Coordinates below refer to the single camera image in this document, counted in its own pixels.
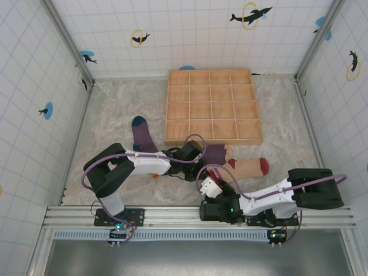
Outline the beige sock with red toe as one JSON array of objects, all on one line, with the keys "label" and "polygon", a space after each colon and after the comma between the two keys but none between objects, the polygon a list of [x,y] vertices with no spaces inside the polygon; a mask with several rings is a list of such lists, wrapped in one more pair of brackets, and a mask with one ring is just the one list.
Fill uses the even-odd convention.
[{"label": "beige sock with red toe", "polygon": [[[223,165],[228,169],[237,181],[262,177],[269,172],[269,163],[265,158],[255,158],[249,160],[230,160]],[[218,174],[218,177],[227,183],[233,182],[230,174],[222,167],[215,167],[213,170]]]},{"label": "beige sock with red toe", "polygon": [[234,157],[233,149],[230,145],[225,144],[224,149],[225,149],[225,161],[226,162],[229,162],[230,160],[237,160]]}]

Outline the wooden compartment tray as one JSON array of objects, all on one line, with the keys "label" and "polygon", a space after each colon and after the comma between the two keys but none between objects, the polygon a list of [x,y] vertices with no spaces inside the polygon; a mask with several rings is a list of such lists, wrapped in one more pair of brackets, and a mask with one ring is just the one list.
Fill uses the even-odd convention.
[{"label": "wooden compartment tray", "polygon": [[251,70],[170,71],[166,145],[190,136],[207,144],[260,145],[263,133]]}]

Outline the right controller board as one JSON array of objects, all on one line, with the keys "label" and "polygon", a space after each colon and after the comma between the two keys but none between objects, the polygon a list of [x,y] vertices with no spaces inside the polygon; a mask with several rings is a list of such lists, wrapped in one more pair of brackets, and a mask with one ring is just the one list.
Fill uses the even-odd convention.
[{"label": "right controller board", "polygon": [[275,246],[282,246],[282,244],[287,240],[288,234],[285,228],[282,229],[274,229],[267,231],[268,243],[272,248]]}]

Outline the controller board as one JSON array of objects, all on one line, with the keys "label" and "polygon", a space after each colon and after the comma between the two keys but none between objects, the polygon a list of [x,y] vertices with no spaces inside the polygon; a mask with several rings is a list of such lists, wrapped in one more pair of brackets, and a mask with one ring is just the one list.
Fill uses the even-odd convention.
[{"label": "controller board", "polygon": [[135,233],[135,227],[132,224],[118,223],[109,231],[108,243],[111,247],[119,247],[130,241]]},{"label": "controller board", "polygon": [[282,244],[287,240],[288,234],[285,228],[282,229],[274,229],[267,231],[268,243],[272,248],[275,246],[282,246]]}]

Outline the grey metal sheet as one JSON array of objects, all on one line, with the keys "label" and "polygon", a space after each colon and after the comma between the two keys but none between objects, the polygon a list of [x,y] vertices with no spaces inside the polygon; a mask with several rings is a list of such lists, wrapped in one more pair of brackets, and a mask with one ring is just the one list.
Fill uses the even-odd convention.
[{"label": "grey metal sheet", "polygon": [[250,241],[54,242],[45,276],[352,276],[338,233]]}]

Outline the left controller board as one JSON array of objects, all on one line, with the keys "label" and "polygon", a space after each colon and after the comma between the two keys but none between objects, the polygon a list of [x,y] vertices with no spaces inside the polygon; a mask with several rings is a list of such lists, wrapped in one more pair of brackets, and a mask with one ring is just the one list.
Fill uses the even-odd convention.
[{"label": "left controller board", "polygon": [[135,227],[132,224],[118,223],[109,231],[108,243],[111,247],[119,247],[130,241],[135,233]]}]

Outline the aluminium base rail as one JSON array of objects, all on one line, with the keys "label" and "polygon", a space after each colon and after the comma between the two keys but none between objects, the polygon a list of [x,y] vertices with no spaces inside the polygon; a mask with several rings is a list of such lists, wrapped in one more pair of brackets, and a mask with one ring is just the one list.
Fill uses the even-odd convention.
[{"label": "aluminium base rail", "polygon": [[[145,206],[143,229],[261,229],[246,223],[234,225],[201,221],[197,206]],[[47,208],[45,228],[95,228],[89,206],[52,206]],[[332,210],[302,211],[302,229],[354,229],[357,227],[349,207]]]}]

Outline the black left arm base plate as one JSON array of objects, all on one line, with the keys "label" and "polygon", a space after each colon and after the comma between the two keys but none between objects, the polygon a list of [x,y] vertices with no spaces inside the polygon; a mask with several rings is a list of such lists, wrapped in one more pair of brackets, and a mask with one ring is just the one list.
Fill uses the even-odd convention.
[{"label": "black left arm base plate", "polygon": [[94,219],[94,226],[96,227],[112,227],[121,224],[121,220],[125,220],[134,227],[142,227],[145,218],[145,210],[142,208],[126,208],[120,214],[114,215],[118,220],[115,220],[107,215],[102,209],[97,209]]}]

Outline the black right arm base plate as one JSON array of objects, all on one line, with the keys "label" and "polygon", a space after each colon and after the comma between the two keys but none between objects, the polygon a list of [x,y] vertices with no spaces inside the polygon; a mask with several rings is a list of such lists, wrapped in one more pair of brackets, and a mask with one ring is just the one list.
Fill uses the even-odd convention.
[{"label": "black right arm base plate", "polygon": [[285,226],[298,226],[298,218],[276,218],[274,213],[270,210],[261,212],[256,216],[247,217],[246,223],[250,227],[265,227],[265,228],[275,228],[275,227],[285,227]]}]

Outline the aluminium back frame rail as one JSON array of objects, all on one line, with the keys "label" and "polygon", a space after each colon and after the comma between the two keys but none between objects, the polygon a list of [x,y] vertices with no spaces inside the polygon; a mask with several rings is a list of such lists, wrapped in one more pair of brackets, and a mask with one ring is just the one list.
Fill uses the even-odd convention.
[{"label": "aluminium back frame rail", "polygon": [[[293,74],[261,74],[261,75],[252,75],[252,79],[256,78],[288,78],[295,79],[295,75]],[[169,76],[141,76],[141,77],[123,77],[123,78],[95,78],[96,82],[115,82],[115,81],[155,81],[155,80],[169,80]]]}]

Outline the aluminium side frame rail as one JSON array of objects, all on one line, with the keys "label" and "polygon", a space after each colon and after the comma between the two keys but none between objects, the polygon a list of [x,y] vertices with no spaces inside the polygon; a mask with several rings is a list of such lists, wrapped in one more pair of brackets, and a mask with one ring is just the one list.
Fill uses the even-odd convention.
[{"label": "aluminium side frame rail", "polygon": [[297,99],[307,129],[312,151],[317,162],[316,168],[295,168],[288,171],[297,206],[304,209],[327,210],[344,205],[332,170],[326,168],[319,149],[311,118],[303,99],[299,84],[294,84]]},{"label": "aluminium side frame rail", "polygon": [[69,160],[68,160],[68,163],[67,163],[67,166],[66,166],[66,170],[64,172],[64,176],[63,176],[63,180],[62,180],[62,186],[61,186],[60,191],[59,191],[59,199],[58,199],[58,202],[57,202],[57,206],[60,206],[63,203],[64,192],[65,192],[66,186],[67,186],[68,175],[69,175],[70,170],[71,170],[71,165],[72,165],[72,161],[73,161],[73,158],[74,158],[74,155],[75,155],[76,146],[77,146],[77,143],[78,143],[78,140],[79,140],[79,137],[80,137],[81,128],[82,128],[83,121],[84,121],[85,115],[86,115],[86,110],[87,110],[88,104],[90,102],[90,97],[91,97],[91,94],[92,94],[92,91],[93,91],[93,87],[95,86],[95,83],[96,83],[96,80],[92,79],[92,83],[90,84],[89,89],[87,90],[87,98],[85,100],[85,103],[83,104],[83,108],[82,108],[82,111],[81,111],[81,114],[80,114],[80,117],[79,117],[79,121],[78,121],[78,125],[77,125],[78,126],[77,127],[77,132],[76,132],[73,144],[72,144],[72,151],[70,153]]}]

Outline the aluminium corner post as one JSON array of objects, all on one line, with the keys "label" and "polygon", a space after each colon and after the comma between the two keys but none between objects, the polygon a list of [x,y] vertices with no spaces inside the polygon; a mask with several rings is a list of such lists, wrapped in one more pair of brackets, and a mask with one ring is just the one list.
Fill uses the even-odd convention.
[{"label": "aluminium corner post", "polygon": [[49,19],[53,23],[54,27],[56,28],[59,36],[63,40],[66,48],[68,49],[70,55],[72,56],[76,67],[79,69],[83,80],[92,87],[94,84],[94,79],[87,68],[85,60],[82,58],[79,50],[77,49],[72,37],[70,36],[66,26],[64,25],[61,17],[59,16],[55,5],[52,3],[51,0],[40,0],[42,7],[48,14]]},{"label": "aluminium corner post", "polygon": [[308,48],[302,63],[297,71],[297,73],[294,75],[294,78],[296,82],[298,83],[306,74],[308,68],[310,67],[313,59],[317,55],[322,43],[325,41],[325,38],[331,31],[331,28],[340,13],[343,5],[345,4],[346,0],[333,0],[332,6],[329,9],[327,15],[325,16],[325,20],[322,23],[321,27],[319,27],[319,30],[317,31],[317,35],[315,39],[313,40],[312,44]]}]

